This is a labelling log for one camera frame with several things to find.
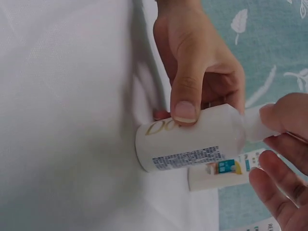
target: plastic bottle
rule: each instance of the plastic bottle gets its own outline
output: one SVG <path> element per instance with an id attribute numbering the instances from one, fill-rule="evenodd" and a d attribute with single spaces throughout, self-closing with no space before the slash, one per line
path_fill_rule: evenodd
<path id="1" fill-rule="evenodd" d="M 181 127 L 172 118 L 142 125 L 136 134 L 139 162 L 150 172 L 235 158 L 246 140 L 278 135 L 262 124 L 262 106 L 246 110 L 245 116 L 228 104 L 211 107 L 192 127 Z"/>

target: finger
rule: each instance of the finger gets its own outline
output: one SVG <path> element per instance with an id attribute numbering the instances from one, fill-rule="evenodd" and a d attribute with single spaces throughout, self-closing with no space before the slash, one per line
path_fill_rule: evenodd
<path id="1" fill-rule="evenodd" d="M 308 176 L 308 144 L 289 134 L 269 137 L 265 139 L 264 142 L 293 163 L 298 170 Z"/>
<path id="2" fill-rule="evenodd" d="M 170 115 L 170 112 L 167 112 L 167 111 L 156 111 L 153 113 L 153 117 L 154 117 L 154 120 L 161 120 L 161 119 L 170 118 L 171 115 Z"/>
<path id="3" fill-rule="evenodd" d="M 260 166 L 297 205 L 308 203 L 308 188 L 274 152 L 265 151 L 259 157 Z"/>
<path id="4" fill-rule="evenodd" d="M 292 93 L 263 107 L 262 122 L 271 130 L 292 132 L 308 140 L 308 94 Z"/>
<path id="5" fill-rule="evenodd" d="M 284 230 L 288 221 L 297 211 L 294 203 L 283 195 L 272 179 L 263 170 L 256 168 L 250 171 L 249 181 L 260 200 Z"/>
<path id="6" fill-rule="evenodd" d="M 244 114 L 245 110 L 245 72 L 242 65 L 235 58 L 227 45 L 220 47 L 218 55 L 220 59 L 220 72 L 228 73 L 223 77 L 227 77 L 225 83 L 229 86 L 225 89 L 229 89 L 230 92 L 225 94 L 226 103 L 236 108 L 241 114 Z"/>
<path id="7" fill-rule="evenodd" d="M 158 53 L 165 67 L 166 73 L 172 83 L 178 69 L 177 60 L 174 58 L 169 45 L 168 27 L 163 17 L 158 17 L 153 27 L 154 39 Z"/>
<path id="8" fill-rule="evenodd" d="M 178 52 L 178 71 L 171 90 L 171 116 L 182 125 L 194 124 L 200 114 L 202 82 L 206 68 L 213 64 L 212 52 L 198 37 L 186 39 Z"/>

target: white bedsheet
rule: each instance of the white bedsheet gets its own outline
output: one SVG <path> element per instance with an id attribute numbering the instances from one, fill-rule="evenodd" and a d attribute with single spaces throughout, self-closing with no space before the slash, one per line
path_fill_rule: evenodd
<path id="1" fill-rule="evenodd" d="M 147 39 L 154 0 L 145 13 L 139 0 L 0 0 L 0 230 L 218 230 L 216 191 L 136 158 L 159 76 L 170 91 Z"/>

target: white tube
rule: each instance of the white tube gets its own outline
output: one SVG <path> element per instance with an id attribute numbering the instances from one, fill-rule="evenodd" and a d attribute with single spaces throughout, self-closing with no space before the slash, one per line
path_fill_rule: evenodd
<path id="1" fill-rule="evenodd" d="M 190 167 L 188 184 L 190 191 L 245 184 L 249 182 L 249 171 L 259 166 L 259 155 L 265 149 L 239 155 L 235 159 Z"/>

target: product label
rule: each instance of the product label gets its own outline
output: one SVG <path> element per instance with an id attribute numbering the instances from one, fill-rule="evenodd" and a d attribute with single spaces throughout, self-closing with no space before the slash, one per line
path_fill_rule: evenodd
<path id="1" fill-rule="evenodd" d="M 242 175 L 248 173 L 252 167 L 260 167 L 259 155 L 265 149 L 259 149 L 250 153 L 239 155 L 232 160 L 224 160 L 216 163 L 206 164 L 206 172 L 210 175 L 232 173 Z"/>
<path id="2" fill-rule="evenodd" d="M 278 222 L 273 217 L 271 217 L 246 227 L 225 231 L 281 231 L 281 228 Z"/>
<path id="3" fill-rule="evenodd" d="M 152 160 L 159 170 L 168 170 L 202 163 L 218 162 L 225 160 L 225 156 L 219 152 L 218 146 L 215 146 L 192 152 L 157 157 Z"/>

